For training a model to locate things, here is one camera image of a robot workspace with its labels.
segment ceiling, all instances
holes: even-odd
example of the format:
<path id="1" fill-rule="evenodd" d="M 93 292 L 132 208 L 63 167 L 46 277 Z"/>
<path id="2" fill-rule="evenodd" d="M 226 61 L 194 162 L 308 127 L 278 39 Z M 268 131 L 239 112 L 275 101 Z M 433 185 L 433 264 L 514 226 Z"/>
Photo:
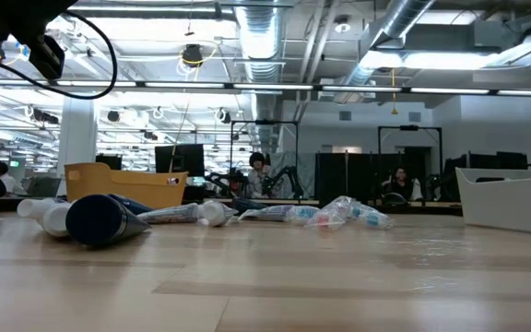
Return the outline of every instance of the ceiling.
<path id="1" fill-rule="evenodd" d="M 178 10 L 188 10 L 199 6 L 213 6 L 214 3 L 127 1 L 136 6 L 172 5 Z M 388 1 L 341 1 L 336 9 L 336 17 L 348 17 L 349 31 L 344 33 L 331 29 L 324 44 L 322 61 L 314 71 L 314 82 L 321 79 L 340 81 L 348 75 L 360 61 L 362 49 L 360 40 L 368 23 L 384 15 Z M 222 3 L 236 4 L 235 1 Z M 282 51 L 277 61 L 282 67 L 281 82 L 297 83 L 303 62 L 306 42 L 310 30 L 320 28 L 316 40 L 322 39 L 322 30 L 328 19 L 325 15 L 320 27 L 313 27 L 313 17 L 320 1 L 301 0 L 283 2 L 281 31 Z M 78 6 L 127 6 L 114 1 L 79 1 Z M 443 26 L 468 26 L 478 19 L 501 21 L 531 15 L 531 0 L 525 1 L 437 1 L 418 24 L 438 24 Z M 209 82 L 246 81 L 243 49 L 239 39 L 239 27 L 234 21 L 211 19 L 144 19 L 137 12 L 126 12 L 124 18 L 108 18 L 101 13 L 89 19 L 103 30 L 112 41 L 119 60 L 119 80 L 137 81 L 176 81 L 197 80 Z M 48 26 L 48 32 L 61 43 L 66 51 L 63 79 L 68 80 L 109 80 L 112 66 L 107 47 L 103 40 L 89 27 L 67 18 L 57 18 Z M 202 54 L 207 59 L 200 68 L 191 72 L 182 65 L 180 52 L 186 44 L 201 45 Z M 15 41 L 10 39 L 3 44 L 6 52 L 4 64 L 10 64 L 32 78 L 42 79 L 38 71 L 22 55 Z M 0 78 L 16 78 L 0 69 Z M 377 70 L 372 75 L 376 85 L 448 87 L 448 88 L 513 88 L 531 89 L 531 69 L 505 70 L 431 70 L 396 68 Z M 378 104 L 392 100 L 390 94 L 378 94 L 374 101 Z M 432 108 L 444 101 L 443 97 L 431 95 L 411 95 L 399 97 L 399 101 L 424 103 Z M 28 156 L 29 165 L 37 171 L 54 170 L 58 150 L 59 126 L 44 124 L 47 130 L 36 130 L 42 123 L 30 119 L 33 109 L 42 110 L 62 121 L 64 98 L 40 89 L 6 89 L 0 87 L 0 127 L 16 127 L 0 131 L 1 156 Z M 206 156 L 212 171 L 222 171 L 228 167 L 229 124 L 217 120 L 219 110 L 228 112 L 232 119 L 253 120 L 255 118 L 254 96 L 252 94 L 198 94 L 153 91 L 115 91 L 97 100 L 100 112 L 100 134 L 98 150 L 106 154 L 122 154 L 128 160 L 127 169 L 153 170 L 153 148 L 157 144 L 205 143 Z M 121 114 L 121 121 L 108 120 L 108 112 Z M 313 123 L 324 123 L 309 116 Z M 183 133 L 177 137 L 182 127 Z M 158 135 L 158 140 L 148 140 L 142 133 L 126 133 L 125 129 L 146 128 L 149 132 L 163 130 L 168 134 Z M 195 130 L 200 134 L 189 134 Z M 253 126 L 245 128 L 248 135 L 241 135 L 235 143 L 233 162 L 248 160 L 249 151 L 254 149 L 258 136 L 263 135 Z"/>

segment yellow bin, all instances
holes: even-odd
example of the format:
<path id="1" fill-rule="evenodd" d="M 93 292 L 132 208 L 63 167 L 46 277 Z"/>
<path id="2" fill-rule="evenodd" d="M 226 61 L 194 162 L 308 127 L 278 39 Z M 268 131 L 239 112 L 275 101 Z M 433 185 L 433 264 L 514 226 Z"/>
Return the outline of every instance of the yellow bin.
<path id="1" fill-rule="evenodd" d="M 112 171 L 101 162 L 65 165 L 69 202 L 94 194 L 117 194 L 150 208 L 170 208 L 182 204 L 187 172 L 144 173 Z"/>

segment white column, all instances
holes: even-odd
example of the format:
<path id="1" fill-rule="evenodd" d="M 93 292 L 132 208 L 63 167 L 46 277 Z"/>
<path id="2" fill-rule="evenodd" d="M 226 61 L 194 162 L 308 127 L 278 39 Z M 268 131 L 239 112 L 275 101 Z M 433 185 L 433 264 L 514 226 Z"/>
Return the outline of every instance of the white column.
<path id="1" fill-rule="evenodd" d="M 56 173 L 63 179 L 58 195 L 66 195 L 65 165 L 96 159 L 99 112 L 93 101 L 65 97 Z"/>

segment person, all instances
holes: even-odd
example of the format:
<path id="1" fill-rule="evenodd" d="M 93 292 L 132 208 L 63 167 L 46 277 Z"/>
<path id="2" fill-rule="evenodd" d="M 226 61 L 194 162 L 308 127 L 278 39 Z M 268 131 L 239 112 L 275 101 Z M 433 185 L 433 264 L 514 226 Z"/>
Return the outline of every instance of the person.
<path id="1" fill-rule="evenodd" d="M 6 196 L 14 194 L 14 192 L 19 189 L 16 179 L 7 174 L 8 170 L 7 165 L 0 161 L 0 180 L 6 186 Z"/>
<path id="2" fill-rule="evenodd" d="M 271 167 L 266 165 L 266 157 L 260 152 L 254 152 L 249 157 L 249 165 L 252 167 L 249 172 L 249 195 L 250 198 L 271 198 L 276 196 L 277 189 L 272 191 L 272 194 L 269 196 L 263 195 L 263 183 L 264 179 L 267 176 L 273 177 Z"/>
<path id="3" fill-rule="evenodd" d="M 383 185 L 388 185 L 389 193 L 399 194 L 409 201 L 423 198 L 419 181 L 417 179 L 409 179 L 403 166 L 397 167 L 393 175 Z"/>

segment woman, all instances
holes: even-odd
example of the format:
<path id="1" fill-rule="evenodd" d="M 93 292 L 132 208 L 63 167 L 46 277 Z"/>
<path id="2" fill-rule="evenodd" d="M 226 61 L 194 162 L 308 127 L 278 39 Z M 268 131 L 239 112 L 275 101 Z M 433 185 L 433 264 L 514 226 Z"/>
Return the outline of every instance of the woman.
<path id="1" fill-rule="evenodd" d="M 419 181 L 417 179 L 409 179 L 405 167 L 397 167 L 389 181 L 384 184 L 390 184 L 389 193 L 399 194 L 406 200 L 415 201 L 423 198 Z"/>
<path id="2" fill-rule="evenodd" d="M 266 165 L 266 157 L 259 152 L 254 152 L 249 158 L 249 165 L 252 167 L 249 172 L 249 195 L 251 198 L 271 198 L 275 196 L 277 189 L 274 189 L 270 196 L 263 195 L 264 179 L 271 173 L 271 168 Z"/>

